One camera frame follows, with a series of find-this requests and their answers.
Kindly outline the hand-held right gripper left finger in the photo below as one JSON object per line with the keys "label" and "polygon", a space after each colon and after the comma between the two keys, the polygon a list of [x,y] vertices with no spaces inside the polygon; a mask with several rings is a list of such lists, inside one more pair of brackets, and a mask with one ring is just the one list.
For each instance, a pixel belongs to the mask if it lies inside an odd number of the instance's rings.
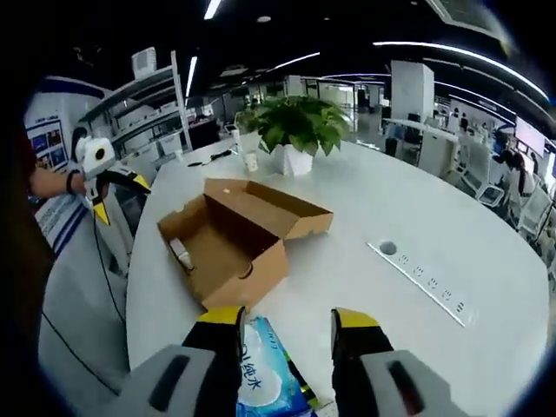
{"label": "hand-held right gripper left finger", "polygon": [[234,416],[242,384],[245,307],[211,308],[180,345],[134,369],[119,395],[121,416]]}

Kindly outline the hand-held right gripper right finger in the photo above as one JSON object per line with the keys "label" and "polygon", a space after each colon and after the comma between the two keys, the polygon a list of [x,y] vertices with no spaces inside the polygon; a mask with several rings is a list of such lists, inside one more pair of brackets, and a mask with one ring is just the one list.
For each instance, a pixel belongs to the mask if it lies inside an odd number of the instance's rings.
{"label": "hand-held right gripper right finger", "polygon": [[391,345],[379,322],[331,310],[332,384],[340,416],[464,416],[449,384],[407,350]]}

